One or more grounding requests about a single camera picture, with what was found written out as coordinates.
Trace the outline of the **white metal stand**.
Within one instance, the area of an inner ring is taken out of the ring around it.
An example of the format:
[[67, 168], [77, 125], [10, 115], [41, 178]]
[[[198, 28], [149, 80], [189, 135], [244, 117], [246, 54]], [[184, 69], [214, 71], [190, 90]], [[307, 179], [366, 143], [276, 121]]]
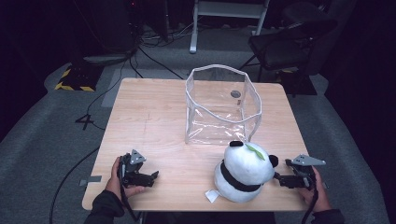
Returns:
[[251, 34], [259, 35], [262, 31], [269, 3], [270, 0], [263, 0], [259, 4], [194, 0], [190, 53], [194, 54], [197, 51], [199, 16], [255, 19], [258, 21], [257, 28]]

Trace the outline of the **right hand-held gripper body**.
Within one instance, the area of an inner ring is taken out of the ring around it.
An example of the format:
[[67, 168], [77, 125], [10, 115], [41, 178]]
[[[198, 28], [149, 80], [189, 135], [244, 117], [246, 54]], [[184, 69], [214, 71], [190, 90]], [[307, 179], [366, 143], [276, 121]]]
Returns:
[[285, 159], [286, 165], [293, 171], [293, 175], [299, 176], [300, 188], [312, 189], [316, 184], [313, 171], [314, 166], [325, 165], [326, 161], [300, 154], [294, 159]]

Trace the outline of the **panda plush toy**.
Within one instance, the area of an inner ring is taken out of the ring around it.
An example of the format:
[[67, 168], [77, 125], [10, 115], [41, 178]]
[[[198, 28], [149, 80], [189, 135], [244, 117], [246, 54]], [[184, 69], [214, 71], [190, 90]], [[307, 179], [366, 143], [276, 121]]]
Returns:
[[259, 145], [232, 141], [215, 168], [216, 189], [208, 190], [205, 196], [211, 203], [219, 196], [234, 203], [249, 202], [274, 178], [277, 166], [278, 157], [269, 155]]

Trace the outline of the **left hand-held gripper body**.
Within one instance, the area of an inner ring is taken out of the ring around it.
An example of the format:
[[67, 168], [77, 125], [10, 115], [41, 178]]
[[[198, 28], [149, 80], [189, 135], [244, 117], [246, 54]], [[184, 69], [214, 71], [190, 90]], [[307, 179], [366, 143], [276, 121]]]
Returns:
[[132, 178], [143, 175], [139, 173], [139, 170], [145, 161], [146, 158], [135, 149], [131, 153], [126, 153], [120, 157], [119, 178], [124, 187], [134, 186]]

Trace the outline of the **black chair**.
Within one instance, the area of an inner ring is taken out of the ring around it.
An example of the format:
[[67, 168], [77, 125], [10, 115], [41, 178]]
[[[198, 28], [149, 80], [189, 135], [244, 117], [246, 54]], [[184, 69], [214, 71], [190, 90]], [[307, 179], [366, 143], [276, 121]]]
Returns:
[[251, 61], [257, 59], [256, 65], [260, 66], [258, 81], [263, 69], [276, 71], [276, 78], [281, 79], [284, 89], [295, 97], [308, 80], [305, 70], [312, 59], [314, 46], [337, 26], [337, 20], [308, 2], [285, 7], [282, 19], [282, 29], [248, 39], [253, 55], [239, 70], [252, 66]]

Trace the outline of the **clear plastic bag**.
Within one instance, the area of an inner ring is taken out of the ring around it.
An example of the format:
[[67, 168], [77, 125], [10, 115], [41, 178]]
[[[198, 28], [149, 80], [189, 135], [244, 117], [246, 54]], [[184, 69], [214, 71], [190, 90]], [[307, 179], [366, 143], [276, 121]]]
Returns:
[[227, 145], [248, 142], [262, 121], [262, 99], [247, 73], [210, 64], [191, 70], [185, 84], [185, 141]]

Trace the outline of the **person's left hand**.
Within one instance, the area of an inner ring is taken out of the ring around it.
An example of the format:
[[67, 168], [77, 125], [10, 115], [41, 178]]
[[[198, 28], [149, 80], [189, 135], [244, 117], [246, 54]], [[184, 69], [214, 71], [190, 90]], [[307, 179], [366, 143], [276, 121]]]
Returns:
[[[121, 200], [121, 184], [118, 178], [119, 164], [120, 158], [116, 158], [112, 166], [111, 177], [106, 183], [105, 190], [113, 192], [119, 198], [119, 200]], [[142, 186], [129, 186], [128, 188], [124, 188], [124, 194], [127, 198], [130, 198], [138, 193], [143, 192], [145, 189], [146, 188]]]

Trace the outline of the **yellow black striped mat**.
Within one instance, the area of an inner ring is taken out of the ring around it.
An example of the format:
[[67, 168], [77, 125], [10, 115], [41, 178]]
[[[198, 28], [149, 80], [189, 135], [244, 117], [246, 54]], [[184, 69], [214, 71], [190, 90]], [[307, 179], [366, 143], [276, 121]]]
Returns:
[[56, 84], [55, 90], [96, 91], [96, 85], [103, 70], [103, 66], [76, 67], [69, 65]]

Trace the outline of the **black tape floor mark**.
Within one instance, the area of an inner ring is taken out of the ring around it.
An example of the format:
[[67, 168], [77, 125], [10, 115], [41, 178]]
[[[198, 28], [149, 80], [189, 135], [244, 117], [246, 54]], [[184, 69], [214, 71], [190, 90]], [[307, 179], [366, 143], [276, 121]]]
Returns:
[[82, 130], [85, 131], [90, 124], [93, 124], [90, 114], [86, 114], [75, 120], [75, 123], [80, 123], [83, 125]]

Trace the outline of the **person's right hand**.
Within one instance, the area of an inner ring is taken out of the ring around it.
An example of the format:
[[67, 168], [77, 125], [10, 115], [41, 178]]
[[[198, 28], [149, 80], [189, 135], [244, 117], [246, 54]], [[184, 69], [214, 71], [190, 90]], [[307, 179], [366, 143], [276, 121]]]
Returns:
[[312, 203], [312, 201], [314, 199], [315, 192], [318, 193], [318, 199], [316, 200], [315, 205], [312, 209], [312, 211], [314, 213], [331, 210], [332, 206], [330, 204], [326, 190], [323, 187], [320, 173], [318, 172], [318, 170], [316, 168], [313, 168], [313, 171], [315, 173], [315, 177], [317, 180], [317, 189], [308, 190], [305, 188], [300, 188], [300, 189], [298, 189], [298, 192], [307, 205], [310, 205]]

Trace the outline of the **grey tape strip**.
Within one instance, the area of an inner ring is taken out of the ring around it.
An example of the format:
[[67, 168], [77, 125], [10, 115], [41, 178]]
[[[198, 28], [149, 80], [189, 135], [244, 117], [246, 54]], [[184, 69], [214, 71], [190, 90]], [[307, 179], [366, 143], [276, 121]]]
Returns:
[[101, 182], [102, 176], [101, 175], [94, 175], [94, 176], [89, 176], [86, 179], [80, 179], [78, 182], [78, 185], [80, 187], [87, 187], [89, 183], [91, 182]]

